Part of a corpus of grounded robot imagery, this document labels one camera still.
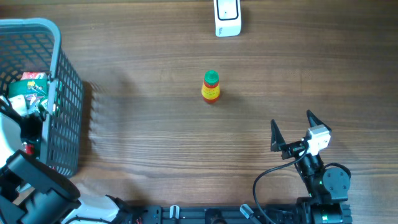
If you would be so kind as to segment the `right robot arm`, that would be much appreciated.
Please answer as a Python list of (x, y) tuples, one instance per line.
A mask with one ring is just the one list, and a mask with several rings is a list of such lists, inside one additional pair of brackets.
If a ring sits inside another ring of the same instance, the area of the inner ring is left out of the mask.
[(287, 144), (274, 120), (271, 121), (271, 151), (282, 159), (294, 158), (295, 168), (305, 184), (308, 197), (293, 204), (267, 205), (264, 211), (274, 223), (350, 224), (351, 209), (345, 202), (351, 183), (350, 170), (339, 164), (324, 164), (320, 151), (331, 139), (331, 128), (307, 111), (310, 127), (301, 140)]

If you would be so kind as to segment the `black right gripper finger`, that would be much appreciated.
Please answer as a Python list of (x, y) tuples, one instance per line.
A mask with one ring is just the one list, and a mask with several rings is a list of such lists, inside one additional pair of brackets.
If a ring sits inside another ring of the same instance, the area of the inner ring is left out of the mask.
[(285, 147), (285, 140), (280, 132), (280, 129), (274, 119), (271, 120), (271, 151), (283, 151)]
[(307, 110), (306, 114), (311, 128), (319, 125), (324, 125), (324, 127), (326, 127), (327, 130), (331, 131), (331, 128), (328, 125), (326, 125), (323, 121), (318, 119), (310, 110)]

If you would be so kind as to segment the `green glove packet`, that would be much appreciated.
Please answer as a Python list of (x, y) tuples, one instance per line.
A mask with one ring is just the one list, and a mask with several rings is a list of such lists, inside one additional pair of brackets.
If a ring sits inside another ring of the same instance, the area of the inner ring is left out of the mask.
[(49, 84), (47, 79), (26, 79), (12, 82), (8, 85), (6, 96), (11, 99), (22, 95), (28, 107), (34, 101), (48, 97)]

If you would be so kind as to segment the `red sauce sachet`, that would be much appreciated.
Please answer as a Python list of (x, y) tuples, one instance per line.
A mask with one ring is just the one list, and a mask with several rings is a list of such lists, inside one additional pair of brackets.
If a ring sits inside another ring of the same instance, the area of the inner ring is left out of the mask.
[(34, 155), (35, 153), (35, 147), (32, 144), (25, 144), (24, 145), (24, 151), (28, 154), (28, 155)]

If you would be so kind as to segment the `pale green wipes packet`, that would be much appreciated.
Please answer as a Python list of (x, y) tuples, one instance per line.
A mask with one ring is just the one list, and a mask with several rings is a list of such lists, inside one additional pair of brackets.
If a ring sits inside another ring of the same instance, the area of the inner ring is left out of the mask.
[(24, 95), (13, 96), (7, 100), (10, 103), (12, 113), (18, 114), (19, 116), (27, 116), (29, 114)]

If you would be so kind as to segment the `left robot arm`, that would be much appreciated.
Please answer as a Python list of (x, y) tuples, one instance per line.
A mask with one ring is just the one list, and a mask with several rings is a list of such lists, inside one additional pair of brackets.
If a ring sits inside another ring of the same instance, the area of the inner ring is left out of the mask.
[(77, 137), (51, 132), (41, 151), (42, 163), (22, 150), (1, 168), (3, 223), (129, 223), (128, 208), (119, 198), (81, 195), (69, 180), (68, 169), (78, 165)]

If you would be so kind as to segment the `red yellow sauce bottle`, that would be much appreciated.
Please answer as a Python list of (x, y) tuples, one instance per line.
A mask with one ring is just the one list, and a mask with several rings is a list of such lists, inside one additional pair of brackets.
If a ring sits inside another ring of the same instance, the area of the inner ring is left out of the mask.
[(220, 78), (215, 70), (209, 70), (205, 73), (201, 95), (208, 104), (213, 104), (219, 99), (221, 95)]

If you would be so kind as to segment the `red white small box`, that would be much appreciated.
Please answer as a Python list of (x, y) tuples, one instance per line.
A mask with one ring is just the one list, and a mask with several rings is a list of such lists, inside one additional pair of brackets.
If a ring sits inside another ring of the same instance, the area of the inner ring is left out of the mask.
[(45, 72), (24, 72), (21, 80), (37, 80), (37, 79), (48, 79)]

